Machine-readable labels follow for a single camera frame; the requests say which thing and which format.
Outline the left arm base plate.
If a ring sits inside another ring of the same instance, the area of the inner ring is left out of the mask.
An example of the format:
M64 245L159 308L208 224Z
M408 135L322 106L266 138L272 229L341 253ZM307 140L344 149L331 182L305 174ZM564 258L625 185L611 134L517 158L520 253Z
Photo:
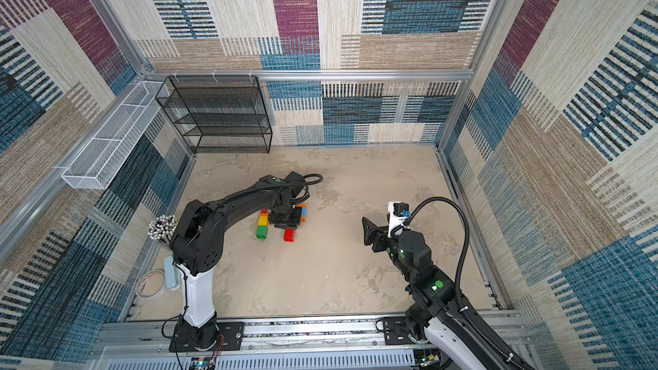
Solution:
M238 351L243 342L244 322L207 323L193 327L184 320L176 324L171 353Z

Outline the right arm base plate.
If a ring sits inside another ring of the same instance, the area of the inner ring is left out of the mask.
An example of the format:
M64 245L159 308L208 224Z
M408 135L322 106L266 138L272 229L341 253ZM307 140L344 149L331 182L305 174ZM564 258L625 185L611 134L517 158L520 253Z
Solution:
M407 345L416 342L410 338L410 330L404 317L384 317L378 320L376 328L383 333L385 345Z

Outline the light blue small object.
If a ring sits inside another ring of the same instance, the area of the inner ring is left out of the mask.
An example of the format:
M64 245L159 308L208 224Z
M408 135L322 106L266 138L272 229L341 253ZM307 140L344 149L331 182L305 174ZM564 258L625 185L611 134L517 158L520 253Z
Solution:
M180 287L180 272L176 267L173 257L171 255L166 256L163 261L164 265L164 284L166 289L169 291L174 291Z

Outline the dark green lego brick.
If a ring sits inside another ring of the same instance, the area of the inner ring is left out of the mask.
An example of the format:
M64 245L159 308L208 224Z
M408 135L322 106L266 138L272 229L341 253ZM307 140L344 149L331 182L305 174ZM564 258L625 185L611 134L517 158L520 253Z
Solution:
M268 226L259 225L256 230L256 238L259 240L266 240L268 235Z

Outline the cup of pens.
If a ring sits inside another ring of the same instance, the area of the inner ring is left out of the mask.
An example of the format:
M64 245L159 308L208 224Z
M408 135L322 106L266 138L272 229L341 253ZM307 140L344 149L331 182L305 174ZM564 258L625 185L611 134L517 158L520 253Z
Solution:
M149 223L147 236L157 243L168 245L176 227L178 220L174 215L161 215Z

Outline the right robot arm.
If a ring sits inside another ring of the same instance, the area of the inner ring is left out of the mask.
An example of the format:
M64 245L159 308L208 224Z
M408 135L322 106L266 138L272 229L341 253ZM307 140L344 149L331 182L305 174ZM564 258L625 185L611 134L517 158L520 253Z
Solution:
M384 252L407 282L414 304L405 325L414 342L432 344L461 369L531 369L532 366L499 336L456 284L432 260L423 234L404 230L389 236L387 226L362 219L364 244Z

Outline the circuit board with leds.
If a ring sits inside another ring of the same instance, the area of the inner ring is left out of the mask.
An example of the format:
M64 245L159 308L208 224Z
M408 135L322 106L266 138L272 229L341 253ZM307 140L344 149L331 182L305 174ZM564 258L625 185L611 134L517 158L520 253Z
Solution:
M415 349L414 360L413 369L439 369L442 365L442 355L438 349Z

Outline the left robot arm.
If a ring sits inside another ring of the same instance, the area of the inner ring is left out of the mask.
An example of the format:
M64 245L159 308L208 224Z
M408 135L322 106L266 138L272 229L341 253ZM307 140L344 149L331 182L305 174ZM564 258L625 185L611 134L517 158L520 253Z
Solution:
M277 229L295 230L303 222L301 205L308 200L313 181L291 172L285 178L264 176L249 188L220 200L192 200L186 205L170 241L173 261L185 280L183 323L201 329L216 320L212 303L212 272L224 251L224 236L233 225L268 210L267 221Z

